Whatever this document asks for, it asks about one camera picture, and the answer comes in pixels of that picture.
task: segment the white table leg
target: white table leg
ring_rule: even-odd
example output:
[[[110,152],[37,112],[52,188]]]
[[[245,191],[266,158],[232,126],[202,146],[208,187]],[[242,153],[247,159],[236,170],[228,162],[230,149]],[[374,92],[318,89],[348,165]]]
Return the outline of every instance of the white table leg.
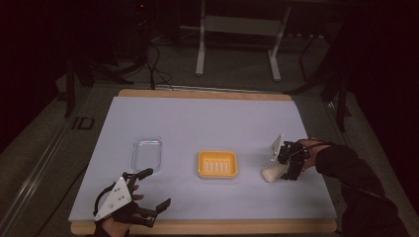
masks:
[[[278,61],[277,61],[277,52],[278,48],[280,47],[281,40],[284,36],[284,31],[286,29],[287,20],[290,15],[291,7],[288,7],[286,12],[284,13],[283,20],[281,22],[280,28],[278,29],[278,33],[276,36],[276,42],[272,49],[268,50],[268,56],[269,56],[269,62],[271,63],[271,70],[272,70],[272,76],[274,78],[274,81],[280,81],[281,75],[280,75],[280,69],[278,68]]]
[[[198,50],[197,76],[204,75],[204,62],[206,59],[206,0],[201,1],[201,27],[200,27],[200,49]]]

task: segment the white object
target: white object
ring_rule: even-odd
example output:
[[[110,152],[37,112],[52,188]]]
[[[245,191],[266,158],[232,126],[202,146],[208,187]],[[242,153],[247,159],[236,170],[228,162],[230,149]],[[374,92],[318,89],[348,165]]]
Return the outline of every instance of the white object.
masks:
[[[283,134],[280,134],[277,139],[275,139],[274,143],[272,143],[271,148],[272,148],[272,159],[271,161],[277,161],[277,157],[280,154],[280,149],[281,149],[281,142],[283,141]]]
[[[262,177],[266,182],[272,183],[283,175],[288,169],[287,165],[275,164],[271,167],[262,170]]]
[[[126,180],[123,177],[120,177],[96,214],[95,220],[98,221],[108,216],[130,202],[131,197],[128,187],[126,186]]]

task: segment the clear plastic container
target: clear plastic container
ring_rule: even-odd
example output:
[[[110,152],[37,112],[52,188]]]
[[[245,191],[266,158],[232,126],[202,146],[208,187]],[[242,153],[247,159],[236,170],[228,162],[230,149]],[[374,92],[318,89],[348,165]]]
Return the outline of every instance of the clear plastic container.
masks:
[[[151,168],[157,171],[161,165],[162,140],[160,136],[140,136],[133,143],[131,167],[135,172]]]

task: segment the wooden table edge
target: wooden table edge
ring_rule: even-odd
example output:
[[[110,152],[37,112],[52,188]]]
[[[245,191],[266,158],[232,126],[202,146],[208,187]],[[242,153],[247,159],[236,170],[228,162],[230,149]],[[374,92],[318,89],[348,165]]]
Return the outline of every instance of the wooden table edge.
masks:
[[[289,95],[244,93],[244,92],[208,92],[208,91],[155,91],[123,89],[119,97],[151,98],[188,98],[188,99],[222,99],[222,100],[255,100],[255,101],[292,101]]]
[[[266,219],[266,220],[156,220],[153,228],[133,225],[130,234],[144,235],[228,235],[279,233],[332,233],[337,229],[335,218]],[[75,235],[93,234],[93,221],[73,221]]]

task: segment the white tabletop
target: white tabletop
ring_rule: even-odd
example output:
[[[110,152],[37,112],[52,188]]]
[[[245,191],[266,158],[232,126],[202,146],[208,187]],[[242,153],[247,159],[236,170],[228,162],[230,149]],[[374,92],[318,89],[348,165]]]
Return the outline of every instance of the white tabletop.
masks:
[[[336,218],[315,169],[297,181],[263,180],[261,170],[272,165],[270,146],[280,133],[289,141],[306,137],[293,101],[115,97],[69,220],[93,220],[97,195],[123,172],[132,173],[133,141],[141,135],[163,140],[160,169],[137,182],[145,194],[141,207],[172,199],[158,219]],[[201,179],[201,150],[235,152],[237,177]]]

